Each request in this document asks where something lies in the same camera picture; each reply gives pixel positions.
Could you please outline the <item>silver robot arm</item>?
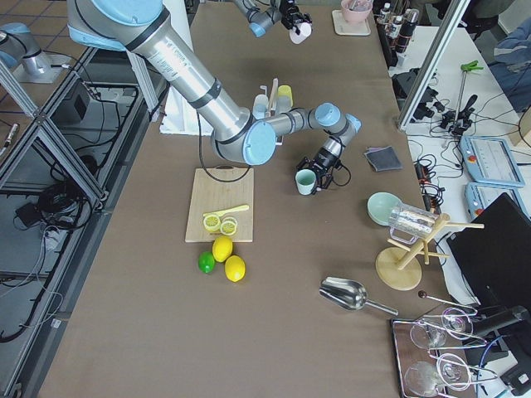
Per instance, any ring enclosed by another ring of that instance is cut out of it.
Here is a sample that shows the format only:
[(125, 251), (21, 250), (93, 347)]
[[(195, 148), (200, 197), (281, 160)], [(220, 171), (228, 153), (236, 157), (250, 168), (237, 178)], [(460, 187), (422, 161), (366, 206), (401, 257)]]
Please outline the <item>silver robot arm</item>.
[(232, 1), (248, 21), (256, 37), (264, 36), (277, 22), (289, 31), (294, 43), (300, 43), (312, 33), (312, 19), (302, 13), (295, 1), (270, 1), (266, 10), (261, 10), (254, 1)]
[(214, 152), (228, 161), (261, 165), (273, 156), (278, 137), (323, 129), (328, 138), (310, 161), (319, 185), (339, 165), (362, 123), (331, 103), (294, 108), (256, 119), (237, 105), (173, 29), (171, 13), (160, 1), (69, 1), (68, 29), (73, 41), (112, 51), (129, 51), (148, 61), (213, 128)]

